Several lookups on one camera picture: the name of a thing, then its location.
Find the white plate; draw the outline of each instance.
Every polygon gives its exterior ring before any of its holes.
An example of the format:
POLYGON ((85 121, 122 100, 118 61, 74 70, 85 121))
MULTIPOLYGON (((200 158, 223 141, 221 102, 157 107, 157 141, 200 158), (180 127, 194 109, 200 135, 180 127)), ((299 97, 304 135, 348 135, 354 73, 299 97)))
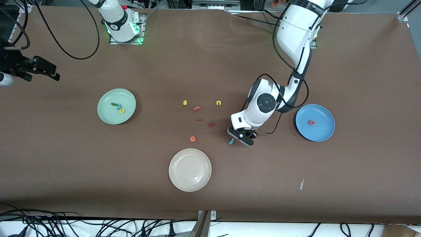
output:
POLYGON ((203 188, 211 177, 209 158, 200 150, 189 148, 178 152, 170 163, 168 173, 178 189, 194 192, 203 188))

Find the brown table surface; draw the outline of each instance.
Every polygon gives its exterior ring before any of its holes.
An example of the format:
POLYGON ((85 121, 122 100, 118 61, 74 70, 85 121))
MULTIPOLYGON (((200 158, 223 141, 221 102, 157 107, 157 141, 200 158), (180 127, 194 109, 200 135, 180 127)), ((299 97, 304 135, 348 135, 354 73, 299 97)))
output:
MULTIPOLYGON (((66 50, 93 51, 85 9, 42 10, 66 50)), ((323 26, 307 104, 329 109, 335 133, 321 143, 304 139, 294 110, 247 148, 228 143, 230 115, 257 76, 285 85, 291 73, 271 33, 260 29, 269 26, 224 11, 158 10, 143 45, 109 45, 99 25, 98 52, 80 61, 60 51, 32 11, 23 54, 53 62, 61 79, 35 75, 0 88, 0 199, 101 217, 194 219, 209 209, 229 221, 421 223, 421 70, 407 24, 394 14, 337 13, 323 26), (138 103, 122 125, 102 122, 96 111, 114 88, 130 90, 138 103), (185 148, 212 163, 208 184, 193 193, 168 176, 171 158, 185 148)), ((276 120, 277 113, 263 128, 276 120)))

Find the metal bracket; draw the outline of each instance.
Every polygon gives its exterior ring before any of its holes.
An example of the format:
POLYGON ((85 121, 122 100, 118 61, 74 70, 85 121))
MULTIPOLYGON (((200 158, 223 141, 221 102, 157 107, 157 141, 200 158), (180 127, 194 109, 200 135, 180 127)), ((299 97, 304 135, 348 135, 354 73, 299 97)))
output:
MULTIPOLYGON (((32 5, 31 4, 27 4, 28 6, 28 13, 30 13, 32 11, 32 5)), ((19 13, 25 13, 25 10, 22 8, 19 8, 19 13)))
POLYGON ((312 41, 312 42, 310 42, 310 48, 311 48, 311 49, 316 49, 316 48, 317 48, 316 39, 313 39, 313 41, 312 41))
POLYGON ((400 17, 400 12, 396 13, 396 19, 397 19, 398 22, 407 22, 408 21, 407 17, 405 17, 403 19, 400 17))
MULTIPOLYGON (((202 215, 203 211, 198 211, 197 218, 200 218, 200 215, 202 215)), ((216 220, 216 210, 210 211, 210 220, 214 221, 216 220)))
POLYGON ((211 226, 211 211, 201 211, 199 219, 197 220, 189 237, 208 237, 209 228, 211 226))
MULTIPOLYGON (((17 22, 19 22, 19 20, 21 19, 22 15, 23 14, 21 14, 21 13, 18 15, 18 18, 16 19, 17 22)), ((13 26, 12 33, 10 33, 9 39, 7 40, 9 43, 12 42, 12 38, 13 38, 13 35, 15 34, 16 28, 18 28, 18 26, 15 24, 13 26)))

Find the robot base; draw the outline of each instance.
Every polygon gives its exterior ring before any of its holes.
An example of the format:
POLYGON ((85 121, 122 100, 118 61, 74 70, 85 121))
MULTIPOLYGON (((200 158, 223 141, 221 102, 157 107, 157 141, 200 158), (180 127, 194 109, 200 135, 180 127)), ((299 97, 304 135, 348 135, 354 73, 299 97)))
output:
POLYGON ((241 143, 248 147, 252 147, 254 141, 252 139, 256 138, 257 133, 254 130, 245 130, 245 129, 238 129, 234 130, 233 127, 228 128, 228 134, 230 134, 233 138, 239 140, 241 143))
POLYGON ((115 40, 111 36, 111 34, 108 32, 108 34, 110 35, 109 43, 110 44, 121 44, 121 45, 140 45, 140 44, 143 44, 143 40, 145 38, 145 30, 146 30, 146 18, 147 18, 147 14, 139 14, 139 17, 136 19, 136 22, 139 22, 140 24, 138 26, 134 26, 134 29, 136 31, 139 31, 139 33, 137 35, 135 35, 131 40, 129 40, 127 42, 119 42, 119 41, 115 40))

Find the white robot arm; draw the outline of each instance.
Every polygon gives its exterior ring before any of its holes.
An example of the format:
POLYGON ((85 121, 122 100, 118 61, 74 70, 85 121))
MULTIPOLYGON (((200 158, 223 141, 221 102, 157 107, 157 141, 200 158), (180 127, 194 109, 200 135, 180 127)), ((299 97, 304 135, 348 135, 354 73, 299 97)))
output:
POLYGON ((98 8, 104 18, 108 33, 119 42, 127 42, 139 34, 139 13, 123 9, 118 0, 88 0, 98 8))
POLYGON ((255 132, 275 110, 286 113, 294 108, 298 92, 311 59, 310 42, 319 29, 325 14, 326 0, 290 0, 280 21, 277 41, 294 62, 287 86, 260 78, 248 93, 248 107, 231 115, 228 133, 251 147, 255 132))

